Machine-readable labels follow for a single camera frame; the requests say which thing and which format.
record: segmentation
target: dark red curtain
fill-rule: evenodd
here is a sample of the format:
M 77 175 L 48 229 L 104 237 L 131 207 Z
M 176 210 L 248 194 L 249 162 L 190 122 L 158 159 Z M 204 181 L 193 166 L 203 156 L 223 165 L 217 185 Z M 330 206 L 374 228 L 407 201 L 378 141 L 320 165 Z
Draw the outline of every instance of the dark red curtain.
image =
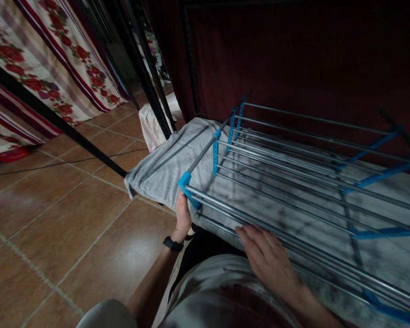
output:
M 176 1 L 167 6 L 147 0 L 146 9 L 190 120 L 194 107 L 179 7 Z M 410 1 L 199 8 L 190 10 L 189 23 L 203 117 L 222 122 L 253 88 L 253 103 L 386 130 L 389 125 L 377 112 L 384 107 L 410 134 Z M 359 144 L 379 137 L 249 107 L 246 114 Z M 255 128 L 332 149 L 328 143 Z M 400 138 L 380 150 L 404 157 L 410 152 Z M 395 163 L 378 156 L 365 159 Z

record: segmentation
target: hand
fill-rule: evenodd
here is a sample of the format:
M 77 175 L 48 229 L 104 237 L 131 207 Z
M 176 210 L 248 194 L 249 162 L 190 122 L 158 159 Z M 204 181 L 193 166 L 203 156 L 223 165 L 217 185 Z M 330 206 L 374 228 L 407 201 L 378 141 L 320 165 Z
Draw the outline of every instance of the hand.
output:
M 292 305 L 304 290 L 282 243 L 270 232 L 251 225 L 237 227 L 252 271 L 275 297 Z
M 191 215 L 188 209 L 187 196 L 181 191 L 174 206 L 176 210 L 176 230 L 185 232 L 191 228 Z

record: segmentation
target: watch strap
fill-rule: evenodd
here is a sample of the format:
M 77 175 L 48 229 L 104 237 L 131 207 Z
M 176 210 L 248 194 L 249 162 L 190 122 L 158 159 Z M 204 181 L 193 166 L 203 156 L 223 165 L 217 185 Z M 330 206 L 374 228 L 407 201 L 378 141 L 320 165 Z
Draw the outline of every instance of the watch strap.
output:
M 170 236 L 164 239 L 163 244 L 167 246 L 171 251 L 180 252 L 184 248 L 184 244 L 177 243 L 173 241 Z

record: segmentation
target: black cable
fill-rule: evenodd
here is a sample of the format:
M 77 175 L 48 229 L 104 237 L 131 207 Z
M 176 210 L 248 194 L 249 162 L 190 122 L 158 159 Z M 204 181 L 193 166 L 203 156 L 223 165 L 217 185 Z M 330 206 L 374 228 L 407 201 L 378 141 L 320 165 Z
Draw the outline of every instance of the black cable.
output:
M 120 155 L 125 155 L 125 154 L 129 154 L 129 153 L 133 153 L 135 151 L 139 151 L 139 150 L 148 150 L 147 148 L 143 148 L 143 149 L 135 149 L 135 150 L 131 150 L 125 153 L 120 153 L 117 155 L 109 155 L 108 157 L 115 157 L 115 156 L 120 156 Z M 20 170 L 20 171 L 12 171 L 12 172 L 7 172 L 7 173 L 1 173 L 0 175 L 7 175 L 7 174 L 12 174 L 12 173 L 20 173 L 20 172 L 26 172 L 26 171 L 35 171 L 38 169 L 45 169 L 48 167 L 52 167 L 52 166 L 56 166 L 56 165 L 61 165 L 61 164 L 68 164 L 68 163 L 79 163 L 79 162 L 83 162 L 89 159 L 96 159 L 97 157 L 90 157 L 87 159 L 80 159 L 79 161 L 70 161 L 70 162 L 61 162 L 61 163 L 56 163 L 56 164 L 52 164 L 52 165 L 46 165 L 46 166 L 41 166 L 39 168 L 34 168 L 34 169 L 25 169 L 25 170 Z

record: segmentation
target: floral curtain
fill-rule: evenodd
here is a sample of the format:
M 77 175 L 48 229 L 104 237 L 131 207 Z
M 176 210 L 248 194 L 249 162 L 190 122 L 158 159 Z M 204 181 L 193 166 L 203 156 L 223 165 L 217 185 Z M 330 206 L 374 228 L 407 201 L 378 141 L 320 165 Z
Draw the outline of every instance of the floral curtain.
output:
M 67 0 L 0 0 L 0 66 L 72 126 L 125 103 Z M 0 153 L 60 131 L 0 86 Z

